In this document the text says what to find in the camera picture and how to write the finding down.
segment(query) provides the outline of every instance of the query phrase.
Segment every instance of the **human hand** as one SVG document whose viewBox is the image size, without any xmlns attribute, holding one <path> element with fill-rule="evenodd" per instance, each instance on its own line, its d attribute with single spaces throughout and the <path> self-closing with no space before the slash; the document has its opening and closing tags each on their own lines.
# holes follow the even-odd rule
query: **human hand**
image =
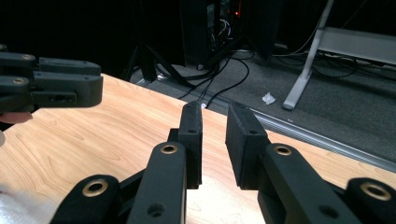
<svg viewBox="0 0 396 224">
<path fill-rule="evenodd" d="M 24 123 L 29 119 L 32 119 L 33 116 L 28 112 L 12 112 L 0 115 L 0 122 L 4 123 Z M 4 137 L 3 132 L 0 131 L 0 146 L 2 146 L 6 142 L 6 138 Z"/>
</svg>

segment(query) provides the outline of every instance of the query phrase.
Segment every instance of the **floor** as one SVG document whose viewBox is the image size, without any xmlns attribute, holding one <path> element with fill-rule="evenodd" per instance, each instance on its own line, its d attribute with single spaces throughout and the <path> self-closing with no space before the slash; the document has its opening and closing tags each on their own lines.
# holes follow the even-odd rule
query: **floor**
<svg viewBox="0 0 396 224">
<path fill-rule="evenodd" d="M 285 110 L 283 101 L 300 75 L 305 57 L 273 57 L 265 63 L 254 52 L 241 49 L 230 60 L 222 60 L 220 68 L 225 66 L 212 81 L 193 91 L 177 84 L 161 66 L 158 80 L 147 82 L 137 70 L 131 82 L 186 102 L 200 100 L 206 108 L 224 115 L 230 100 L 243 103 L 265 129 L 396 172 L 395 67 L 318 55 L 296 108 Z M 174 67 L 184 77 L 205 72 L 195 65 Z M 275 98 L 269 105 L 262 100 L 267 93 Z"/>
</svg>

